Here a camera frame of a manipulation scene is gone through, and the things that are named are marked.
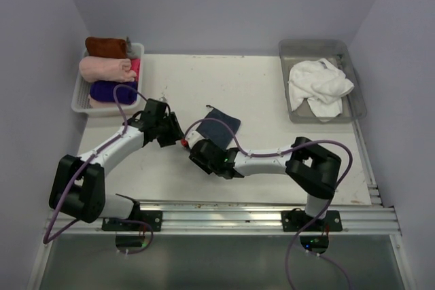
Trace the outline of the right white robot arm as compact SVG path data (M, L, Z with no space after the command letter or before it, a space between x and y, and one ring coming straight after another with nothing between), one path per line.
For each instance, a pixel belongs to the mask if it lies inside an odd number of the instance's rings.
M298 137L294 144L275 153L271 150L243 153L233 147L222 149L209 139L188 139L189 159L208 175L225 179L252 175L287 175L306 193L302 221L309 230L319 230L327 222L326 205L333 199L341 158L318 144Z

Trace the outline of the blue grey towel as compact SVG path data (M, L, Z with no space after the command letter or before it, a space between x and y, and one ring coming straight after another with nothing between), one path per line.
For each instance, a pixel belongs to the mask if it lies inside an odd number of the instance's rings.
M205 139L213 141L219 148L227 149L238 132L241 121L211 105L207 105L207 108L210 111L196 131Z

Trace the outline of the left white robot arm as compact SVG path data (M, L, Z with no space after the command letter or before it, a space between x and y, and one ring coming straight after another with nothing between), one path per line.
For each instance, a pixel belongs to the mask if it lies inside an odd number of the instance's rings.
M49 207L79 221L117 219L131 231L139 227L139 203L126 196L107 194L105 179L132 153L156 140L161 147L176 144L183 137L176 114L169 106L150 99L106 142L79 156L65 155L56 170Z

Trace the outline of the brown rust towel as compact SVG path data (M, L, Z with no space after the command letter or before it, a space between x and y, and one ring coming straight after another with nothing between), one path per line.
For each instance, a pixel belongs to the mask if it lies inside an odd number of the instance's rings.
M101 58L127 58L127 45L123 39L88 37L85 46L90 56Z

